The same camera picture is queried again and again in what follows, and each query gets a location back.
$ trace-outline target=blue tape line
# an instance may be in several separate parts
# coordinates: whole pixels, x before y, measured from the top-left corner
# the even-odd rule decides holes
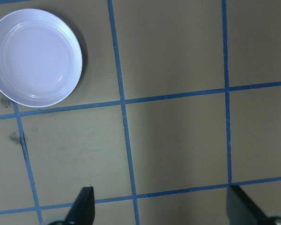
[[[21,1],[30,1],[30,0],[0,0],[0,4],[15,3]]]
[[[226,139],[227,139],[227,170],[228,183],[232,183],[231,159],[231,127],[230,127],[230,94],[229,94],[229,61],[228,61],[228,31],[227,31],[227,3],[222,0],[222,27],[223,27],[223,55],[225,79],[225,106],[226,106]]]
[[[131,103],[151,102],[151,101],[159,101],[159,100],[166,100],[166,99],[173,99],[173,98],[184,98],[184,97],[198,96],[198,95],[211,95],[211,94],[224,93],[225,91],[226,91],[225,89],[198,90],[198,91],[191,91],[191,92],[178,93],[178,94],[126,99],[125,103],[131,104]]]
[[[15,118],[16,114],[12,113],[12,114],[5,114],[5,115],[0,115],[0,120],[5,120],[5,119],[10,119],[10,118]]]
[[[54,210],[54,209],[61,209],[61,208],[69,208],[69,207],[72,207],[72,205],[73,205],[73,203],[46,205],[46,206],[40,206],[40,209],[41,210]]]
[[[238,91],[238,90],[249,90],[249,89],[259,89],[259,88],[270,88],[270,87],[278,87],[278,86],[281,86],[281,81],[230,87],[229,90]]]
[[[227,186],[228,186],[228,184],[191,187],[191,188],[180,189],[180,190],[163,191],[163,192],[156,192],[156,193],[151,193],[151,194],[137,195],[137,198],[151,198],[151,197],[158,197],[158,196],[162,196],[162,195],[175,195],[175,194],[190,193],[190,192],[197,192],[197,191],[213,190],[213,189],[226,188]]]
[[[259,179],[259,180],[248,180],[248,181],[234,182],[232,184],[245,186],[245,185],[254,185],[254,184],[261,184],[261,183],[269,183],[269,182],[278,182],[278,181],[281,181],[281,177],[266,178],[266,179]],[[207,191],[207,190],[213,190],[213,189],[226,188],[228,185],[229,184],[218,184],[218,185],[210,185],[210,186],[191,187],[191,188],[179,189],[179,190],[162,191],[162,192],[149,193],[149,194],[141,194],[141,195],[136,195],[136,196],[131,195],[131,196],[123,196],[123,197],[115,197],[115,198],[106,198],[106,199],[95,200],[95,203],[96,204],[110,203],[110,202],[132,200],[135,198],[137,198],[137,199],[151,198],[151,197],[159,197],[159,196],[163,196],[163,195],[175,195],[175,194],[182,194],[182,193]],[[0,210],[0,215],[36,211],[38,209],[52,210],[52,209],[68,208],[68,207],[71,207],[72,205],[73,205],[72,203],[65,203],[65,204],[57,204],[57,205],[40,206],[38,208],[31,207],[31,208],[13,209],[13,210]]]
[[[79,109],[90,109],[90,108],[99,108],[99,107],[106,107],[112,105],[120,105],[120,101],[110,101],[110,102],[102,102],[102,103],[91,103],[85,105],[73,105],[73,106],[65,106],[65,107],[58,107],[58,108],[50,108],[50,109],[37,109],[32,111],[20,112],[20,116],[31,116],[31,115],[38,115],[44,113],[56,113],[56,112],[63,112],[63,111],[72,111],[72,110],[79,110]]]
[[[249,181],[241,181],[235,182],[234,185],[251,185],[251,184],[261,184],[261,183],[269,183],[269,182],[276,182],[281,181],[281,177],[273,177],[273,178],[266,178],[266,179],[259,179],[259,180],[249,180]]]
[[[228,183],[232,183],[232,155],[231,155],[231,129],[230,129],[230,95],[225,93],[226,105],[226,138],[227,138],[227,169],[228,169]]]
[[[31,211],[35,211],[35,210],[36,210],[35,207],[14,209],[14,210],[0,210],[0,215],[11,214],[11,213],[20,213],[20,212],[31,212]]]
[[[28,156],[28,152],[27,152],[27,148],[26,148],[25,139],[24,139],[23,124],[22,124],[21,117],[20,117],[20,114],[19,114],[18,104],[13,102],[13,106],[14,106],[15,114],[17,115],[16,120],[17,120],[17,124],[18,124],[18,128],[19,128],[19,132],[20,132],[21,145],[22,145],[22,149],[23,149],[23,154],[24,154],[27,174],[28,174],[28,178],[29,178],[29,182],[30,182],[30,186],[31,186],[31,191],[32,191],[34,203],[35,203],[35,206],[36,206],[36,209],[37,209],[38,220],[41,224],[43,222],[43,217],[42,217],[41,210],[39,208],[37,190],[36,190],[36,186],[35,186],[35,183],[34,183],[31,164],[30,164],[30,160],[29,160],[29,156]]]
[[[117,39],[116,24],[115,24],[114,12],[113,12],[112,0],[107,0],[107,6],[108,6],[108,13],[109,13],[109,20],[110,20],[110,24],[111,24],[111,35],[112,35],[113,49],[114,49],[115,62],[116,62],[116,68],[117,68],[118,89],[119,89],[119,95],[120,95],[120,100],[121,100],[131,190],[132,190],[132,195],[136,196],[136,187],[135,187],[135,180],[134,180],[133,162],[132,162],[132,155],[131,155],[130,137],[129,137],[129,131],[128,131],[127,113],[126,113],[125,96],[124,96],[124,85],[123,85],[123,78],[122,78],[120,56],[119,56],[119,51],[118,51],[118,39]],[[136,223],[136,225],[140,225],[139,210],[138,210],[138,204],[137,204],[136,198],[133,198],[133,206],[134,206],[135,223]]]
[[[133,199],[134,199],[134,196],[131,195],[131,196],[99,199],[99,200],[95,200],[95,203],[96,204],[111,203],[111,202],[126,201],[126,200],[133,200]]]

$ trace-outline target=scuff mark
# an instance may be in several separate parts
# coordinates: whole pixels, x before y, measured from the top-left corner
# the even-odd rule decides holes
[[[4,108],[11,108],[12,107],[12,102],[7,97],[0,98],[0,103]]]
[[[13,141],[15,144],[21,144],[21,139],[18,134],[18,132],[13,132],[10,136],[9,139]]]

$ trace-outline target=plate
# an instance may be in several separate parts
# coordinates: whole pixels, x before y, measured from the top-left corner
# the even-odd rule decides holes
[[[54,105],[74,90],[81,70],[78,40],[57,16],[21,9],[0,20],[0,91],[9,99]]]

